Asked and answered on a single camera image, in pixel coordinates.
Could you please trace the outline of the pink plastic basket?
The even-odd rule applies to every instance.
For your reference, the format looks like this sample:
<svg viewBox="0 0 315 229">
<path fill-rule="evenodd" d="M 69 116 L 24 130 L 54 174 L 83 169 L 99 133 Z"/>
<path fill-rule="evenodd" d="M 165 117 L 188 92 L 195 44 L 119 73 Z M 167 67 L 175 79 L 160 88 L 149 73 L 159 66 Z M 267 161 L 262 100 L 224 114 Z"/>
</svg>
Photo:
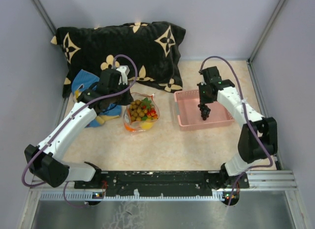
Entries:
<svg viewBox="0 0 315 229">
<path fill-rule="evenodd" d="M 211 112 L 207 120 L 201 117 L 199 110 L 199 91 L 177 91 L 174 93 L 175 110 L 181 131 L 196 131 L 202 129 L 230 126 L 234 118 L 227 109 L 218 102 L 207 106 Z"/>
</svg>

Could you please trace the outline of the dark blue grapes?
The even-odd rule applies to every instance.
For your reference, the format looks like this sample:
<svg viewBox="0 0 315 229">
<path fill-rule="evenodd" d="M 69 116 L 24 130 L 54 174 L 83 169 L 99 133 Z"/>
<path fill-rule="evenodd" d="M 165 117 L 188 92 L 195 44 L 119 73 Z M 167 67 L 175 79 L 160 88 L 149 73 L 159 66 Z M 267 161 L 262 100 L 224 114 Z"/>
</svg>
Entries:
<svg viewBox="0 0 315 229">
<path fill-rule="evenodd" d="M 209 118 L 211 109 L 206 104 L 203 103 L 200 103 L 198 105 L 198 108 L 200 110 L 202 120 L 206 121 Z"/>
</svg>

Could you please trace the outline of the brown longan bunch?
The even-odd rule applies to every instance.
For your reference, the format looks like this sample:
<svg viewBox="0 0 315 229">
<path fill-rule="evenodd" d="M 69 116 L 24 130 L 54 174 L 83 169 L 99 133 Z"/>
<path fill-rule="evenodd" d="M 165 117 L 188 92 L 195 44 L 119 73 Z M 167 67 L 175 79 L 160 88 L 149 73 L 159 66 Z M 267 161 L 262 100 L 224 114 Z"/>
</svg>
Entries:
<svg viewBox="0 0 315 229">
<path fill-rule="evenodd" d="M 130 119 L 132 122 L 142 121 L 141 117 L 143 116 L 144 113 L 142 113 L 142 110 L 140 108 L 140 103 L 141 103 L 141 100 L 137 99 L 136 101 L 132 102 L 128 108 L 128 112 L 129 112 Z"/>
</svg>

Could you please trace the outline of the yellow lemon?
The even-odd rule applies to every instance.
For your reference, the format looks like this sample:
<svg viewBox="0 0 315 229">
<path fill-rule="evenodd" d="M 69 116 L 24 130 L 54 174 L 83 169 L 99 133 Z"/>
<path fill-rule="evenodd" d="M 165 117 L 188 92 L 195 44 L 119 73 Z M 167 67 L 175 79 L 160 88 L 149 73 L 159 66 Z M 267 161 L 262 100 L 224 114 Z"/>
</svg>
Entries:
<svg viewBox="0 0 315 229">
<path fill-rule="evenodd" d="M 140 128 L 144 131 L 150 130 L 154 126 L 154 122 L 140 122 Z"/>
</svg>

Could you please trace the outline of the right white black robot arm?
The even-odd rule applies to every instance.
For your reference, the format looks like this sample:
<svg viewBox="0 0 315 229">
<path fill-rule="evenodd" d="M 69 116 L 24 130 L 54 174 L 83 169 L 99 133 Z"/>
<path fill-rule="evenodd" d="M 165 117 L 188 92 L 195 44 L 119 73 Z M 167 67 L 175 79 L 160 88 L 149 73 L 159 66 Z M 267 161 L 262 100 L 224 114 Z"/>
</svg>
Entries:
<svg viewBox="0 0 315 229">
<path fill-rule="evenodd" d="M 215 189 L 236 185 L 241 174 L 249 169 L 261 167 L 260 161 L 269 160 L 278 152 L 278 128 L 274 118 L 266 118 L 253 109 L 244 99 L 241 88 L 236 88 L 229 79 L 223 80 L 217 67 L 209 67 L 199 71 L 202 82 L 198 83 L 198 108 L 202 120 L 210 117 L 208 104 L 218 102 L 234 118 L 241 127 L 238 141 L 238 152 L 231 160 L 220 167 Z"/>
</svg>

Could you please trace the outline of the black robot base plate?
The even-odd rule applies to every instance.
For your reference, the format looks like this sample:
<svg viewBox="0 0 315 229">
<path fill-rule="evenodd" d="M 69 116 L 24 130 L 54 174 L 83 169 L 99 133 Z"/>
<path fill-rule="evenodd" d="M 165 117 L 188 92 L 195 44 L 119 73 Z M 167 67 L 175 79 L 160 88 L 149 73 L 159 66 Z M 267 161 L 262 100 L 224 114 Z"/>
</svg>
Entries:
<svg viewBox="0 0 315 229">
<path fill-rule="evenodd" d="M 76 181 L 75 189 L 101 189 L 106 196 L 211 196 L 212 190 L 231 188 L 237 176 L 225 171 L 102 171 L 90 182 Z"/>
</svg>

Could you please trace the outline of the red strawberries with leaves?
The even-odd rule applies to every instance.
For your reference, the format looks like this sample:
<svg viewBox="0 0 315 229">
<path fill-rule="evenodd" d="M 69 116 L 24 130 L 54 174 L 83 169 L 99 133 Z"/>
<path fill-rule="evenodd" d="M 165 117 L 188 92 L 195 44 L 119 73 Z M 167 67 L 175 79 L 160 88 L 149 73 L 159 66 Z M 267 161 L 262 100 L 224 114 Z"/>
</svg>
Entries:
<svg viewBox="0 0 315 229">
<path fill-rule="evenodd" d="M 154 102 L 149 98 L 144 98 L 141 100 L 140 108 L 142 110 L 143 116 L 142 121 L 158 119 L 157 109 L 155 108 Z"/>
</svg>

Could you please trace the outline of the orange persimmon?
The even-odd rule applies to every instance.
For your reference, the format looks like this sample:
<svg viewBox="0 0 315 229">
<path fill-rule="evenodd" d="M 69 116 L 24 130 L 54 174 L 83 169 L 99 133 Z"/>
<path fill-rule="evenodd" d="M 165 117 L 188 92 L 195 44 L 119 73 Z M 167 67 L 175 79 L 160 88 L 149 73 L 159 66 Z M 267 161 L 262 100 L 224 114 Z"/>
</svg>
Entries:
<svg viewBox="0 0 315 229">
<path fill-rule="evenodd" d="M 135 129 L 135 128 L 129 126 L 129 125 L 124 125 L 124 127 L 129 132 L 139 132 L 139 131 L 141 131 L 141 130 Z"/>
</svg>

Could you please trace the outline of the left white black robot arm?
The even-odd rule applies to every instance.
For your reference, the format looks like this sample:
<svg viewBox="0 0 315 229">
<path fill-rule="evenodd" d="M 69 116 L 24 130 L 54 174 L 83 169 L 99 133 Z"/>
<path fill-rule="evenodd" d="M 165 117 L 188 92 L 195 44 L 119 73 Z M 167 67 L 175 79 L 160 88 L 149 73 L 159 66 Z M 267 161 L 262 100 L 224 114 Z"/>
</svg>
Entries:
<svg viewBox="0 0 315 229">
<path fill-rule="evenodd" d="M 111 104 L 132 102 L 128 73 L 125 65 L 102 71 L 99 81 L 80 93 L 69 114 L 52 133 L 36 146 L 27 146 L 25 171 L 54 188 L 66 181 L 83 181 L 92 188 L 99 187 L 102 175 L 96 172 L 96 166 L 66 163 L 63 157 L 78 134 Z"/>
</svg>

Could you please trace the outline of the clear orange zip top bag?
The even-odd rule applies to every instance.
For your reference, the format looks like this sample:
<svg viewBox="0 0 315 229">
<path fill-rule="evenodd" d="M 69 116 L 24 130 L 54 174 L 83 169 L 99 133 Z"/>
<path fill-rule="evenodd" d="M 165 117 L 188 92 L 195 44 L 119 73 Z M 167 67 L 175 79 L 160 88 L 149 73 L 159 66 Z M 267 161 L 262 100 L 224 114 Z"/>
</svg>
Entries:
<svg viewBox="0 0 315 229">
<path fill-rule="evenodd" d="M 133 101 L 124 112 L 124 127 L 130 132 L 150 130 L 159 120 L 159 109 L 154 102 L 154 94 L 131 93 Z"/>
</svg>

